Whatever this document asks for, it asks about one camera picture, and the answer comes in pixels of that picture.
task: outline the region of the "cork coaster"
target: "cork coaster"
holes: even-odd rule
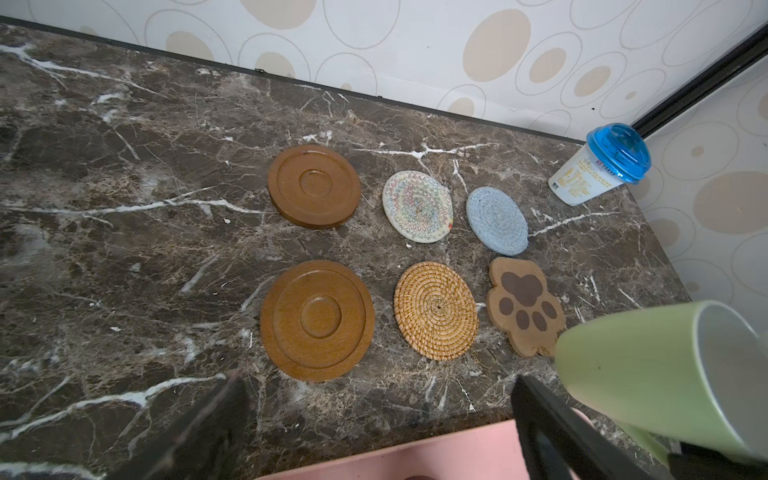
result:
[[[360,202],[360,180],[352,165],[320,145],[291,147],[275,158],[267,178],[275,208],[301,227],[338,227]]]
[[[261,307],[261,337],[277,368],[322,382],[357,365],[373,338],[373,301],[353,271],[311,260],[277,279]]]
[[[547,290],[544,272],[533,262],[498,257],[489,269],[488,316],[507,333],[522,356],[553,357],[558,333],[565,329],[560,300]]]
[[[434,243],[453,228],[451,192],[422,172],[392,175],[384,185],[382,204],[389,222],[408,240]]]
[[[464,280],[447,266],[421,262],[400,277],[395,318],[414,350],[434,360],[466,352],[478,332],[475,299]]]

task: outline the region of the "dark brown marble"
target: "dark brown marble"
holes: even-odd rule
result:
[[[626,188],[580,207],[550,192],[576,144],[0,28],[5,473],[70,465],[96,478],[232,368],[252,402],[243,479],[507,419],[520,374],[576,405],[553,362],[515,355],[480,304],[477,341],[451,362],[421,357],[398,331],[392,295],[414,263],[449,265],[484,301],[496,255],[464,211],[483,185],[519,204],[531,231],[520,258],[543,269],[569,326],[688,300]],[[272,159],[306,142],[340,152],[360,176],[364,199],[334,230],[293,225],[270,204]],[[409,244],[387,221],[382,186],[405,169],[451,188],[455,226],[443,241]],[[376,308],[362,362],[319,384],[282,374],[258,335],[276,276],[311,259],[354,270]]]

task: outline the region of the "plastic container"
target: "plastic container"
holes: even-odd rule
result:
[[[574,206],[621,184],[638,184],[650,168],[643,138],[629,125],[608,124],[587,134],[587,143],[549,179],[549,187]]]

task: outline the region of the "green mug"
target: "green mug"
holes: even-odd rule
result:
[[[558,375],[659,461],[650,433],[768,460],[768,335],[707,300],[614,313],[563,333]]]

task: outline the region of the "brown paw print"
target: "brown paw print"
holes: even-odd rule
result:
[[[558,333],[565,329],[560,300],[547,290],[544,272],[533,262],[498,257],[489,269],[488,315],[507,333],[522,356],[554,356]]]

